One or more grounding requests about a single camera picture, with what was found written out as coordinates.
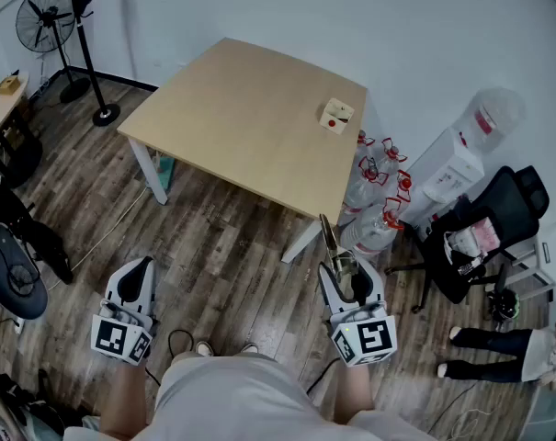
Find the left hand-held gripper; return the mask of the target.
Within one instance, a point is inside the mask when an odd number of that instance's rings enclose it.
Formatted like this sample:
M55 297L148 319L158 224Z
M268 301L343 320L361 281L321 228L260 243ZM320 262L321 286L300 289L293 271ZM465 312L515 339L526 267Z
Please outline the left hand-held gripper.
M157 325L157 320L148 315L152 313L153 288L154 260L150 256L118 269L108 280L107 300L100 301L99 312L93 315L91 349L130 365L140 365Z

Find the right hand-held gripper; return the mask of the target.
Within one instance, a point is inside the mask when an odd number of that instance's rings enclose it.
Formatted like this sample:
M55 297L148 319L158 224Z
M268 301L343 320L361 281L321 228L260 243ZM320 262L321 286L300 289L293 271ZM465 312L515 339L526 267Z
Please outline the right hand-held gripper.
M357 256L353 276L353 297L361 306L345 297L334 272L321 262L318 277L330 318L331 340L346 366L381 362L397 351L396 322L387 314L384 283L375 267Z

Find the person's left forearm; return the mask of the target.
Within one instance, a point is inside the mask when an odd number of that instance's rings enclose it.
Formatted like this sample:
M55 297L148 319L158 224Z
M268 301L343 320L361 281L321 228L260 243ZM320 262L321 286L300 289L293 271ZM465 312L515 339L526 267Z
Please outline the person's left forearm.
M100 432L130 441L147 425L145 361L117 364L100 417Z

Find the person's right forearm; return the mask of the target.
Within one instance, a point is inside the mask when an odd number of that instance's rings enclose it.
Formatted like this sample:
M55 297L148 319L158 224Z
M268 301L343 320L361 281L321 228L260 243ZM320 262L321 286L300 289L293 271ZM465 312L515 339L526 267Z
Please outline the person's right forearm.
M347 424L356 414L373 409L369 367L342 364L337 372L334 422Z

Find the teal plastic board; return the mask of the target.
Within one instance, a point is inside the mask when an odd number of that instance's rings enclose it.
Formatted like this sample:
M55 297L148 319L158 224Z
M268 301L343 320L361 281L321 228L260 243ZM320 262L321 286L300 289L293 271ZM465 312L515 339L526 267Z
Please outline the teal plastic board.
M175 159L159 151L155 153L154 166L164 191L167 191L174 172Z

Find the pink and white bag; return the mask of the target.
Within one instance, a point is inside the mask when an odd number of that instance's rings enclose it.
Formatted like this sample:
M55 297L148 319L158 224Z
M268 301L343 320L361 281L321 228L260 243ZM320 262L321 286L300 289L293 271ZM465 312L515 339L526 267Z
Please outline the pink and white bag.
M445 232L443 240L446 257L461 276L480 266L489 253L501 244L488 217L458 232Z

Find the white water dispenser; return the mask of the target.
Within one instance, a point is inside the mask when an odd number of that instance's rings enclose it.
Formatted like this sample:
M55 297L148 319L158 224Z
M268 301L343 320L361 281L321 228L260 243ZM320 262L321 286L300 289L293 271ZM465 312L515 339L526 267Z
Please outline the white water dispenser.
M412 181L411 200L401 220L411 226L431 221L484 176L481 159L451 128L436 138L407 173Z

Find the person's white t-shirt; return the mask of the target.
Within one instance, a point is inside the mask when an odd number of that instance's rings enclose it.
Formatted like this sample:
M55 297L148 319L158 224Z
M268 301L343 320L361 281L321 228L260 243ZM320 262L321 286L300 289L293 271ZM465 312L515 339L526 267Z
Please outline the person's white t-shirt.
M63 441L116 441L72 427ZM165 372L152 421L130 441L436 441L376 410L347 424L325 419L300 383L257 354L192 356Z

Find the black bag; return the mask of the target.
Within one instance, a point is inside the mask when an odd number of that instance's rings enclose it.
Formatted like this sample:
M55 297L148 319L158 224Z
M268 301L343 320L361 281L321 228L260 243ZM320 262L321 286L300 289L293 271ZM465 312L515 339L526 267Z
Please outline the black bag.
M0 441L62 441L64 428L50 405L0 375Z

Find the white box with red button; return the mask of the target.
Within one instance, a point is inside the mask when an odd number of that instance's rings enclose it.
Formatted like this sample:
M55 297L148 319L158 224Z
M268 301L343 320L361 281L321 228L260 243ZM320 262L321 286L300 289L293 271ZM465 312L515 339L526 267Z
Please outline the white box with red button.
M342 134L354 113L355 110L351 106L331 98L324 106L319 124L333 133Z

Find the black office chair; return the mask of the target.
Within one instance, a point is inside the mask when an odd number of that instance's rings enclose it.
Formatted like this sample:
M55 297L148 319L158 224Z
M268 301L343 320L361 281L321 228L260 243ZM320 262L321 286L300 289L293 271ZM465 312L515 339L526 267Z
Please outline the black office chair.
M452 209L433 220L424 238L408 225L406 234L413 238L423 261L389 267L385 274L425 272L421 301L412 307L414 314L425 308L432 285L454 304L461 303L473 286L492 284L494 293L500 294L505 288L506 271L501 268L487 276L486 264L504 249L534 236L549 204L548 192L533 166L519 171L503 166L475 200L459 198ZM472 253L456 249L460 233L473 232L475 224L485 223L493 227L497 244L488 251Z

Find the light wooden table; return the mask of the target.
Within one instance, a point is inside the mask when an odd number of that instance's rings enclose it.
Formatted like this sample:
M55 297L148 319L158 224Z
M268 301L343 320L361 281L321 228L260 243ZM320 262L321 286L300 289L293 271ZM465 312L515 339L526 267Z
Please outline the light wooden table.
M290 262L336 222L357 148L367 90L251 43L223 39L153 92L120 125L160 203L150 157L159 151L311 219L284 252ZM336 98L355 113L342 134L319 124Z

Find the round light table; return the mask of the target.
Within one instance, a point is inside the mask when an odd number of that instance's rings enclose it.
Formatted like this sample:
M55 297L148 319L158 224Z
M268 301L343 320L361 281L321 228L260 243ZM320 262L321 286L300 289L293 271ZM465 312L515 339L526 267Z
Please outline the round light table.
M0 175L11 187L20 187L34 174L43 154L42 144L28 127L17 109L28 87L28 73L19 73L19 87L10 95L0 94ZM23 136L23 142L14 149L4 132L13 127Z

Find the large clear water jug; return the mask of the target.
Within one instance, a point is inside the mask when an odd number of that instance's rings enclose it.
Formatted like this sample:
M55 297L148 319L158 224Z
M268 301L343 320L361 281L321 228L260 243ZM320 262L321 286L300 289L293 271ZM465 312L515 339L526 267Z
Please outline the large clear water jug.
M474 95L454 130L469 149L487 155L518 128L525 115L525 102L517 92L485 88Z

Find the black coat rack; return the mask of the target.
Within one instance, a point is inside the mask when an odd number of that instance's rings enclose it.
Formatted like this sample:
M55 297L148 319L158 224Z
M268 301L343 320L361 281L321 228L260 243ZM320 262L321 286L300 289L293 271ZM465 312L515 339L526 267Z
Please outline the black coat rack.
M95 126L106 127L117 119L120 114L120 108L117 104L107 104L99 88L82 22L82 18L84 17L83 12L86 7L87 5L82 4L79 0L72 0L71 14L74 16L74 23L76 24L78 38L84 55L89 79L74 80L71 76L70 70L67 68L64 52L62 50L61 37L58 35L58 29L56 27L56 21L67 17L67 15L56 13L54 16L49 17L49 22L51 23L50 28L53 30L57 48L62 58L63 68L69 80L69 84L60 93L60 101L62 103L75 101L87 91L89 84L92 84L97 103L99 104L99 108L93 114L92 120Z

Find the black standing fan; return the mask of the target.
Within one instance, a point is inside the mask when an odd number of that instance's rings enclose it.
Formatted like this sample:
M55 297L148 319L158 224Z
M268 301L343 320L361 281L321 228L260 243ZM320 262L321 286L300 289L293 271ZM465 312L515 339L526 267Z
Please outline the black standing fan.
M36 53L59 52L68 81L60 93L62 103L77 100L90 87L88 78L72 76L64 50L74 22L72 0L24 0L16 17L17 38L26 49Z

